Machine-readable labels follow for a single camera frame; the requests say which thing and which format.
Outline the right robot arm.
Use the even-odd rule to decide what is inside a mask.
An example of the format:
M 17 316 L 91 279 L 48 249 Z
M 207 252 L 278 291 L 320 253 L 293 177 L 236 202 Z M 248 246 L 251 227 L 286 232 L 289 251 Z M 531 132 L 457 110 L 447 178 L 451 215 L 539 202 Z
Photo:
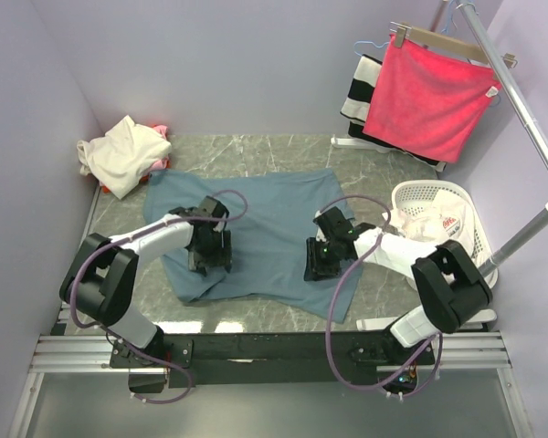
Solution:
M 441 245 L 388 234 L 375 225 L 352 224 L 333 207 L 316 213 L 318 231 L 306 241 L 306 281 L 336 278 L 342 262 L 383 266 L 411 279 L 421 305 L 396 319 L 383 341 L 387 360 L 402 364 L 415 345 L 438 332 L 451 334 L 480 314 L 489 315 L 490 286 L 465 248 L 454 240 Z

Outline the red towel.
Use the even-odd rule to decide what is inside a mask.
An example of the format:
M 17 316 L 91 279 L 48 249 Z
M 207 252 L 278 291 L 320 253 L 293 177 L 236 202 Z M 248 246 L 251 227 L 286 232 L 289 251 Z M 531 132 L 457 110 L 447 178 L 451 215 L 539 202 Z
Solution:
M 363 132 L 415 155 L 454 163 L 500 92 L 491 68 L 409 40 L 398 47 L 392 34 Z

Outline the white laundry basket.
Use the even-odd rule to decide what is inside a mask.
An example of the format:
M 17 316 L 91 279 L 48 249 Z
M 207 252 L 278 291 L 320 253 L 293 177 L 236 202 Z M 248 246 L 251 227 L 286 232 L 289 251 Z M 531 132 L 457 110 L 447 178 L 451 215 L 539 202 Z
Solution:
M 462 244 L 476 266 L 490 256 L 489 242 L 468 193 L 446 181 L 413 180 L 392 191 L 390 225 L 414 241 L 440 245 L 452 239 Z

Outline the black white striped cloth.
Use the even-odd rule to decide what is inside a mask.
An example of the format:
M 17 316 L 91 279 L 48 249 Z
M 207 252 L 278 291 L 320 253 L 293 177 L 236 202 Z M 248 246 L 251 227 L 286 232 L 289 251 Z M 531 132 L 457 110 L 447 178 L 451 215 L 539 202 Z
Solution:
M 398 151 L 427 164 L 436 172 L 444 171 L 447 165 L 445 162 L 415 155 L 412 152 L 399 149 L 386 141 L 364 134 L 364 124 L 370 109 L 376 82 L 379 79 L 381 67 L 381 60 L 368 55 L 360 56 L 347 97 L 340 111 L 340 114 L 349 121 L 347 131 L 349 139 L 340 140 L 339 146 L 372 150 L 379 153 Z

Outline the blue t shirt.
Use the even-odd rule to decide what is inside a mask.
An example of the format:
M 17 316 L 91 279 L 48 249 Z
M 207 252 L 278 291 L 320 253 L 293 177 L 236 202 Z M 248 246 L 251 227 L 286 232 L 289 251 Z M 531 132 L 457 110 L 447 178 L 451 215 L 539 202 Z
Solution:
M 274 172 L 263 176 L 203 179 L 192 173 L 155 172 L 148 182 L 143 218 L 151 224 L 176 207 L 193 207 L 216 194 L 237 219 L 232 234 L 232 269 L 189 270 L 188 254 L 176 249 L 162 258 L 165 274 L 184 303 L 257 296 L 277 300 L 322 318 L 345 320 L 361 269 L 340 286 L 337 279 L 305 281 L 306 240 L 316 234 L 312 221 L 335 201 L 347 218 L 354 214 L 343 199 L 334 172 Z

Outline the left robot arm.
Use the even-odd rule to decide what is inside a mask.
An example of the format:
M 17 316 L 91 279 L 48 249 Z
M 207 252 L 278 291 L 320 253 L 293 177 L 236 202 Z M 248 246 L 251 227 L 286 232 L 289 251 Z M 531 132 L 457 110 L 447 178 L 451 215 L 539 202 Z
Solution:
M 59 290 L 60 298 L 132 344 L 145 367 L 164 355 L 163 331 L 133 304 L 138 269 L 174 250 L 187 252 L 185 267 L 200 276 L 232 267 L 227 208 L 207 196 L 197 207 L 177 207 L 132 233 L 105 237 L 93 233 L 79 247 Z

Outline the black base beam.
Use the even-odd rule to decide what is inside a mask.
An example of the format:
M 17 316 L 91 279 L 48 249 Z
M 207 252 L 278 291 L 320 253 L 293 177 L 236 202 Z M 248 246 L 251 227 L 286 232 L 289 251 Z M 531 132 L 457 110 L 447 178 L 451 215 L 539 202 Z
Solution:
M 143 358 L 120 342 L 110 356 L 114 370 L 152 370 L 154 358 L 170 361 L 162 369 L 171 388 L 196 385 L 314 383 L 344 379 L 372 386 L 390 370 L 429 366 L 436 355 L 426 346 L 416 353 L 381 331 L 296 333 L 167 334 Z

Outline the wooden clip hanger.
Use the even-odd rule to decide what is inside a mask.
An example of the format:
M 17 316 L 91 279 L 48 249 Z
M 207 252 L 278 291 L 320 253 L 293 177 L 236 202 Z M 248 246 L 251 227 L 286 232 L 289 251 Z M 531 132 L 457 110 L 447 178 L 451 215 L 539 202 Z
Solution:
M 390 31 L 395 34 L 395 46 L 401 47 L 405 39 L 413 41 L 423 47 L 432 47 L 444 50 L 480 64 L 488 65 L 490 62 L 483 49 L 475 44 L 442 35 L 421 27 L 411 26 L 408 23 L 391 22 Z

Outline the aluminium rail frame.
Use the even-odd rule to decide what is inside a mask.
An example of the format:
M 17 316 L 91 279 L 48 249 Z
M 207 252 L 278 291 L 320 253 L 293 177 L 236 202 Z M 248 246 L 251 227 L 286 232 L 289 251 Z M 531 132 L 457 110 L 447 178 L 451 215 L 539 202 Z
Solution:
M 381 331 L 388 337 L 386 328 L 400 317 L 394 318 L 375 331 Z M 93 319 L 91 319 L 91 324 L 99 330 L 98 335 L 41 337 L 33 354 L 30 369 L 34 373 L 116 371 L 139 375 L 142 377 L 142 382 L 134 388 L 133 396 L 144 403 L 164 404 L 162 391 L 171 387 L 162 380 L 162 369 L 167 367 L 173 370 L 176 367 L 175 364 L 154 358 L 153 362 L 156 366 L 152 370 L 114 370 L 110 366 L 110 356 L 115 342 L 120 342 L 143 358 L 148 356 L 147 352 L 136 349 L 132 344 L 113 334 L 111 330 L 95 323 Z M 395 400 L 403 404 L 414 401 L 428 404 L 430 400 L 428 390 L 438 383 L 437 373 L 439 370 L 493 368 L 497 371 L 502 384 L 503 397 L 516 434 L 520 437 L 532 436 L 533 429 L 521 395 L 517 390 L 516 381 L 511 372 L 509 353 L 501 334 L 499 332 L 468 331 L 465 328 L 466 324 L 451 334 L 438 332 L 411 347 L 416 353 L 419 353 L 423 347 L 431 347 L 436 355 L 436 361 L 432 365 L 412 365 L 403 371 L 390 370 L 385 379 L 372 386 L 353 386 L 344 379 L 339 379 L 336 382 L 353 391 L 379 394 L 388 400 Z M 326 328 L 322 331 L 311 332 L 323 332 L 326 335 L 331 335 L 339 331 Z M 183 402 L 200 392 L 205 386 L 207 385 L 196 385 L 189 382 L 184 388 L 172 388 L 175 391 L 172 402 Z

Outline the metal clothes rack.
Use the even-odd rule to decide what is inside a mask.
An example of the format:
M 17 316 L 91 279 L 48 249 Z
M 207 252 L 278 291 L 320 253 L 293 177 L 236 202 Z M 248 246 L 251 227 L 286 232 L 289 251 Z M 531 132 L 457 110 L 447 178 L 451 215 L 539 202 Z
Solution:
M 485 55 L 490 62 L 490 69 L 499 78 L 499 82 L 501 83 L 502 89 L 507 96 L 507 100 L 510 102 L 516 117 L 520 120 L 522 127 L 527 132 L 534 149 L 537 151 L 548 172 L 548 140 L 543 133 L 542 128 L 540 128 L 537 119 L 533 116 L 531 108 L 526 102 L 520 87 L 510 72 L 510 69 L 513 67 L 507 67 L 508 65 L 514 66 L 517 63 L 515 57 L 510 56 L 509 54 L 507 57 L 501 56 L 499 50 L 495 47 L 493 40 L 488 34 L 488 31 L 481 23 L 478 17 L 477 9 L 473 3 L 463 3 L 461 1 L 440 1 L 439 3 L 441 6 L 435 13 L 430 31 L 436 32 L 434 29 L 436 29 L 438 21 L 444 13 L 444 10 L 447 8 L 447 5 L 452 3 L 456 4 L 456 8 L 461 10 L 461 13 L 473 36 L 477 40 L 477 45 L 480 46 L 485 52 Z M 339 142 L 342 139 L 347 138 L 333 137 L 332 146 L 336 148 L 351 149 L 339 146 Z M 478 266 L 479 275 L 483 280 L 482 288 L 485 287 L 484 285 L 488 285 L 489 287 L 494 286 L 498 280 L 501 265 L 529 241 L 531 241 L 546 226 L 548 226 L 548 202 L 545 204 L 544 208 L 533 217 L 533 219 L 531 219 L 524 227 L 513 235 L 500 249 L 494 253 L 491 253 L 491 256 L 482 265 Z M 410 257 L 412 255 L 420 254 L 420 249 L 425 247 L 428 248 L 427 244 L 414 243 L 414 248 L 412 244 L 412 241 L 406 241 L 407 253 L 406 251 L 403 252 L 403 246 L 402 250 L 399 252 L 395 250 L 395 247 L 390 247 L 388 249 L 394 249 L 394 251 L 392 251 L 392 253 L 384 251 L 384 253 L 386 256 L 388 254 L 391 256 L 399 256 L 400 258 L 395 261 L 400 261 L 400 259 L 401 261 L 404 261 L 405 259 L 412 260 Z M 385 267 L 388 267 L 400 274 L 406 274 L 407 277 L 414 280 L 411 276 L 411 272 L 406 273 L 403 269 L 396 269 L 399 266 L 395 265 L 395 261 L 390 261 L 390 263 L 388 263 Z M 420 312 L 425 312 L 425 309 L 414 309 L 406 313 L 403 317 L 401 317 L 404 318 L 404 322 L 396 322 L 397 327 L 400 328 L 401 326 L 401 328 L 403 328 L 404 323 L 412 324 L 413 322 L 422 322 L 424 325 L 419 325 L 418 328 L 423 330 L 428 329 L 428 316 L 425 313 Z

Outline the cream folded t shirt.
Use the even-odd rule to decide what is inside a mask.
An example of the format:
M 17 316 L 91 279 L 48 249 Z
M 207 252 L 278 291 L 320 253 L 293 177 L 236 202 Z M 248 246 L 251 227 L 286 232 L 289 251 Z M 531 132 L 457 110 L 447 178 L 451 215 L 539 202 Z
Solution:
M 79 172 L 93 175 L 102 188 L 122 199 L 155 162 L 169 157 L 171 149 L 153 127 L 126 115 L 103 136 L 77 143 Z

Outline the white t shirt in basket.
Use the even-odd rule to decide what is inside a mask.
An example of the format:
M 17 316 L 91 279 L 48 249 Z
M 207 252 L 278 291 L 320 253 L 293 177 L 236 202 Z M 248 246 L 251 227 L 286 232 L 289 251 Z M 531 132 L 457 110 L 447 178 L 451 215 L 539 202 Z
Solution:
M 473 208 L 458 195 L 438 190 L 424 207 L 393 204 L 390 225 L 403 237 L 441 245 L 459 242 L 472 256 L 475 250 L 476 219 Z

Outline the pink folded t shirt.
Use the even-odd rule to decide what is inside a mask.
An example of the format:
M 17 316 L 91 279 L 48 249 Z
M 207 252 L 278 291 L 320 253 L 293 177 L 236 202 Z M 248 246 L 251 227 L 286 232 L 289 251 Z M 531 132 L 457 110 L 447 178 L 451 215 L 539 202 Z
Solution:
M 155 130 L 157 133 L 159 133 L 165 140 L 167 140 L 167 131 L 168 131 L 168 127 L 165 126 L 165 125 L 154 125 L 153 126 L 153 130 Z M 140 182 L 141 183 L 144 183 L 146 182 L 149 177 L 150 177 L 150 174 L 152 172 L 156 172 L 156 171 L 161 171 L 161 170 L 164 170 L 164 169 L 167 169 L 169 168 L 171 165 L 171 161 L 170 161 L 170 158 L 168 156 L 162 158 L 161 160 L 155 162 L 151 167 L 150 169 L 147 171 L 147 173 L 140 179 Z

